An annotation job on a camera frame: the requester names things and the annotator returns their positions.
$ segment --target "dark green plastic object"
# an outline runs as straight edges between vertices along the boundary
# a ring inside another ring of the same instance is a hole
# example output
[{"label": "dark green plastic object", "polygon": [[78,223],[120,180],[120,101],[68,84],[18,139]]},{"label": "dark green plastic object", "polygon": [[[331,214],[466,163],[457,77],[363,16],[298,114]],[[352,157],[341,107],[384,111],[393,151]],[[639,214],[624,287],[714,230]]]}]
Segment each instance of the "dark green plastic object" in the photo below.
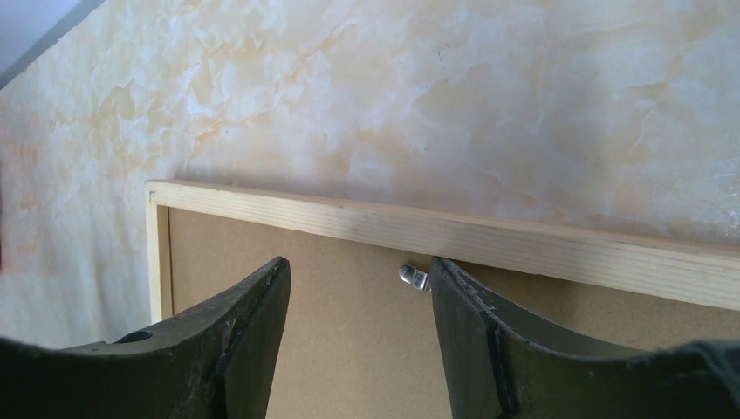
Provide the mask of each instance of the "dark green plastic object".
[{"label": "dark green plastic object", "polygon": [[657,352],[555,325],[434,258],[437,334],[454,419],[740,418],[740,342]]},{"label": "dark green plastic object", "polygon": [[291,294],[276,258],[116,343],[48,350],[0,339],[0,417],[263,419]]}]

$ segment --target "wooden board edge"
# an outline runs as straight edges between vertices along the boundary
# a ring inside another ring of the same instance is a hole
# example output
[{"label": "wooden board edge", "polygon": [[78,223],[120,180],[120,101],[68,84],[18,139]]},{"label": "wooden board edge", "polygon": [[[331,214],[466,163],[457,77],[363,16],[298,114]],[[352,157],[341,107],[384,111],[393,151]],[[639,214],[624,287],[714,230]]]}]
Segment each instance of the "wooden board edge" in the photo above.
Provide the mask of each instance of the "wooden board edge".
[{"label": "wooden board edge", "polygon": [[169,208],[153,199],[154,189],[146,190],[147,257],[149,270],[149,312],[152,324],[173,315],[172,264],[169,248]]},{"label": "wooden board edge", "polygon": [[160,207],[740,310],[736,247],[199,182],[147,181],[147,190]]}]

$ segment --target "hardboard panel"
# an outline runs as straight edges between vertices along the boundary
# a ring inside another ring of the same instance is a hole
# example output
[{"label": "hardboard panel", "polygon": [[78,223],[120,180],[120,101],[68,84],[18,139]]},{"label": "hardboard panel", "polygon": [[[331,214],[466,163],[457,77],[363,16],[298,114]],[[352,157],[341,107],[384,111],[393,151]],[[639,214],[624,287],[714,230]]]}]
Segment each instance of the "hardboard panel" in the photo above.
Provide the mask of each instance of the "hardboard panel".
[{"label": "hardboard panel", "polygon": [[[291,303],[269,418],[449,418],[431,295],[398,278],[430,257],[170,210],[178,313],[275,256],[291,262]],[[740,337],[740,312],[462,264],[488,287],[579,332],[654,349]]]}]

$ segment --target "marble-patterned wall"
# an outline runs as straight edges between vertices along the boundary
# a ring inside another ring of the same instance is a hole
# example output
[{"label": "marble-patterned wall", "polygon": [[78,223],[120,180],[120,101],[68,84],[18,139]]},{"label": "marble-patterned wall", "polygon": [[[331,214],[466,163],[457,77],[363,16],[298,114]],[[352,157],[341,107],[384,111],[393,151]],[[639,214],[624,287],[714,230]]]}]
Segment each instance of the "marble-patterned wall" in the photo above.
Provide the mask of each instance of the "marble-patterned wall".
[{"label": "marble-patterned wall", "polygon": [[147,323],[147,178],[738,244],[739,4],[107,0],[0,91],[0,333]]}]

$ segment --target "white ceiling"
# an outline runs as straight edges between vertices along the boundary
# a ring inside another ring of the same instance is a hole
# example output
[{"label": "white ceiling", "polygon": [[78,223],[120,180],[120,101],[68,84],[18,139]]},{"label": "white ceiling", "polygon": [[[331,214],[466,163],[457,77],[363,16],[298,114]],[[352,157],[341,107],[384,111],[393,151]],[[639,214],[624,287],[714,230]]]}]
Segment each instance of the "white ceiling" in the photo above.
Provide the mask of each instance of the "white ceiling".
[{"label": "white ceiling", "polygon": [[0,74],[18,61],[82,0],[0,2]]}]

